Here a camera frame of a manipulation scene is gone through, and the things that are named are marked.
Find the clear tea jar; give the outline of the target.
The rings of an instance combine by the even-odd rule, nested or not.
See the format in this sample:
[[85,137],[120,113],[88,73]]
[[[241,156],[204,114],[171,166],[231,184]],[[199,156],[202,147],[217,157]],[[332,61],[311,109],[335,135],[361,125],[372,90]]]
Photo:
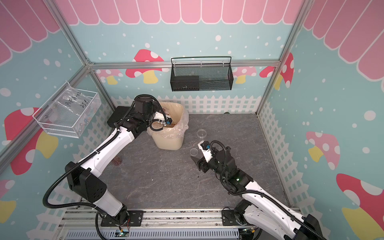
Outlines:
[[197,131],[197,136],[200,138],[200,139],[205,139],[207,137],[207,131],[204,130],[204,129],[199,129]]
[[119,166],[122,164],[122,159],[120,157],[114,157],[112,159],[112,163],[114,166]]
[[173,128],[176,124],[177,123],[174,120],[172,120],[171,118],[168,118],[166,123],[165,123],[165,125],[164,125],[164,127],[166,127],[166,128]]

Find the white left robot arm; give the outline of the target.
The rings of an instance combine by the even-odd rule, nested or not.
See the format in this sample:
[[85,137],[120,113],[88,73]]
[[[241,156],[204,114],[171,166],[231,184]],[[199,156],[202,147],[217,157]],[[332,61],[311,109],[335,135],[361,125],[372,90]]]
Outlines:
[[108,191],[100,176],[117,154],[154,122],[169,125],[172,119],[151,95],[139,95],[131,106],[117,107],[107,121],[108,126],[114,129],[112,134],[96,150],[79,161],[78,167],[73,162],[67,164],[70,189],[113,218],[123,214],[124,205]]

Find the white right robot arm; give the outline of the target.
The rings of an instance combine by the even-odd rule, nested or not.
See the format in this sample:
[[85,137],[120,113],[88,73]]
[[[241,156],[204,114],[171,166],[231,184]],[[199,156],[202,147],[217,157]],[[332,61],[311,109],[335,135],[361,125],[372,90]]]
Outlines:
[[203,149],[202,158],[192,156],[198,170],[213,171],[229,195],[239,196],[234,209],[241,225],[259,227],[278,240],[324,240],[319,221],[287,207],[267,193],[251,176],[239,169],[230,149]]

